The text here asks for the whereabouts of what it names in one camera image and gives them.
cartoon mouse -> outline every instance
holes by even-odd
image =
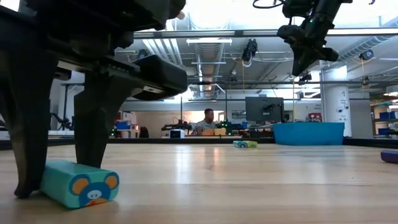
[[[91,183],[86,174],[79,174],[72,179],[69,191],[79,196],[81,207],[105,203],[111,196],[111,190],[119,185],[119,177],[116,173],[109,173],[104,182]]]

blue toy block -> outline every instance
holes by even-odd
[[[49,160],[41,191],[67,208],[87,207],[113,200],[119,192],[119,176],[110,170]]]
[[[384,162],[390,162],[398,164],[398,151],[394,150],[383,150],[380,153],[381,160]]]
[[[257,147],[257,142],[255,141],[233,141],[235,147],[242,147],[242,148],[252,148]]]

man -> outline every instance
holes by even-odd
[[[214,120],[214,111],[212,109],[205,109],[205,119],[203,121],[197,122],[195,128],[196,134],[201,136],[203,135],[204,130],[215,129],[216,123],[214,123],[213,120]]]

computer monitor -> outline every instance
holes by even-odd
[[[273,97],[246,97],[246,120],[263,123],[284,119],[284,99]]]

mouse ear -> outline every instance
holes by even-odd
[[[104,180],[105,184],[109,186],[111,190],[115,189],[119,185],[119,176],[117,173],[109,173]]]
[[[81,191],[89,184],[90,177],[86,174],[79,174],[71,180],[69,191],[74,195],[80,195]]]

